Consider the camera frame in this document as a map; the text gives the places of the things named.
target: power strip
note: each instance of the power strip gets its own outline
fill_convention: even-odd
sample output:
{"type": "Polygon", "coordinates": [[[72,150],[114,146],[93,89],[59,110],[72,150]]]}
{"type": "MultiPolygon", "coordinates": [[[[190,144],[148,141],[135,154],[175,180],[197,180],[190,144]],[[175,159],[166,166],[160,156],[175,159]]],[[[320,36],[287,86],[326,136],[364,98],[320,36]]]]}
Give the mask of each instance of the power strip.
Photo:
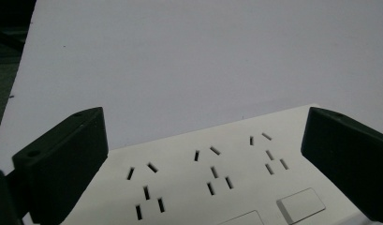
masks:
{"type": "Polygon", "coordinates": [[[360,211],[301,154],[312,106],[110,151],[64,224],[342,224],[360,211]]]}

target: socket slot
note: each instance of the socket slot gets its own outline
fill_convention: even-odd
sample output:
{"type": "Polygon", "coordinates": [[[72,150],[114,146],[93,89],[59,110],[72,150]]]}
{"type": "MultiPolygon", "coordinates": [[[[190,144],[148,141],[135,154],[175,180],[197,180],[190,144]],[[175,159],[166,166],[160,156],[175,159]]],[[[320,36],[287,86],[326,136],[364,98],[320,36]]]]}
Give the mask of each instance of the socket slot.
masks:
{"type": "Polygon", "coordinates": [[[158,199],[158,204],[159,204],[159,210],[161,211],[161,213],[164,213],[165,212],[165,206],[164,206],[164,202],[162,201],[162,198],[158,199]]]}
{"type": "Polygon", "coordinates": [[[289,169],[287,163],[284,161],[283,158],[279,159],[279,161],[282,163],[282,166],[284,166],[285,170],[288,170],[288,169],[289,169]]]}
{"type": "Polygon", "coordinates": [[[212,152],[214,152],[214,153],[216,153],[218,156],[220,156],[220,151],[219,150],[217,150],[215,147],[213,147],[213,146],[211,146],[211,150],[212,150],[212,152]]]}
{"type": "Polygon", "coordinates": [[[266,168],[270,175],[273,175],[273,169],[271,169],[271,166],[269,164],[266,164],[266,168]]]}
{"type": "Polygon", "coordinates": [[[145,195],[145,200],[150,200],[150,192],[148,191],[148,186],[144,186],[144,195],[145,195]]]}
{"type": "Polygon", "coordinates": [[[208,183],[208,189],[211,192],[211,195],[213,196],[214,195],[214,187],[212,186],[212,184],[210,182],[208,183]]]}
{"type": "Polygon", "coordinates": [[[136,205],[136,213],[138,214],[138,220],[142,220],[140,205],[136,205]]]}
{"type": "Polygon", "coordinates": [[[226,181],[227,181],[228,187],[229,187],[230,189],[233,189],[234,186],[232,185],[232,182],[231,182],[231,180],[229,179],[228,176],[226,176],[226,181]]]}
{"type": "Polygon", "coordinates": [[[270,140],[270,141],[273,139],[272,137],[270,137],[268,134],[266,134],[266,133],[264,133],[264,132],[262,132],[261,135],[262,135],[264,138],[266,138],[266,139],[268,139],[268,140],[270,140]]]}
{"type": "Polygon", "coordinates": [[[271,161],[273,161],[273,155],[271,154],[270,150],[266,150],[268,158],[270,158],[271,161]]]}
{"type": "Polygon", "coordinates": [[[129,169],[129,173],[127,174],[127,180],[130,180],[132,178],[132,175],[133,175],[133,172],[135,171],[135,168],[134,167],[131,167],[129,169]]]}
{"type": "Polygon", "coordinates": [[[156,168],[155,165],[153,165],[153,163],[149,162],[147,164],[147,166],[154,172],[154,173],[157,173],[158,172],[158,169],[156,168]]]}
{"type": "Polygon", "coordinates": [[[199,158],[199,151],[195,151],[194,161],[198,161],[199,158]]]}
{"type": "Polygon", "coordinates": [[[218,174],[217,174],[217,171],[216,171],[215,167],[211,167],[211,170],[212,170],[212,173],[214,174],[214,179],[217,179],[218,178],[218,174]]]}

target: white power strip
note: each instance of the white power strip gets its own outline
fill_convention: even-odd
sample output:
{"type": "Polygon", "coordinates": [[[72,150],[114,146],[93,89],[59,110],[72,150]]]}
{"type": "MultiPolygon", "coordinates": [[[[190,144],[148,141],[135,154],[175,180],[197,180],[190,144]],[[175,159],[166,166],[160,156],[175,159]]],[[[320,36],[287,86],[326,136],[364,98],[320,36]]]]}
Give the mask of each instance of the white power strip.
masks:
{"type": "Polygon", "coordinates": [[[301,154],[311,106],[110,151],[64,224],[342,224],[360,211],[301,154]]]}

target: white switch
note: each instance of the white switch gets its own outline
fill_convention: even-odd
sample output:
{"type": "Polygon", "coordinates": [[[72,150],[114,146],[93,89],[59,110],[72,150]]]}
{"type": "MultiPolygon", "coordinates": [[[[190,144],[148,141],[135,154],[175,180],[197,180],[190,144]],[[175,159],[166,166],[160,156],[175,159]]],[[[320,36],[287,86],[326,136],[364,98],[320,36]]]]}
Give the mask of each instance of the white switch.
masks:
{"type": "Polygon", "coordinates": [[[278,207],[287,220],[287,224],[296,223],[325,209],[312,188],[277,201],[278,207]]]}
{"type": "Polygon", "coordinates": [[[219,225],[264,225],[257,211],[252,211],[240,217],[233,218],[219,225]]]}

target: electrical outlet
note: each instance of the electrical outlet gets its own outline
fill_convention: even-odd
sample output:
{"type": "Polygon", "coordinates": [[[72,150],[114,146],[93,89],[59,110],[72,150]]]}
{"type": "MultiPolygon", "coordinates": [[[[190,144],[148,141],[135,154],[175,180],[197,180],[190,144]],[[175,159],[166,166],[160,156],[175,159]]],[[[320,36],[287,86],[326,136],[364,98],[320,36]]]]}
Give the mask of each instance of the electrical outlet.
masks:
{"type": "Polygon", "coordinates": [[[301,154],[311,106],[110,151],[64,224],[341,224],[360,211],[301,154]]]}

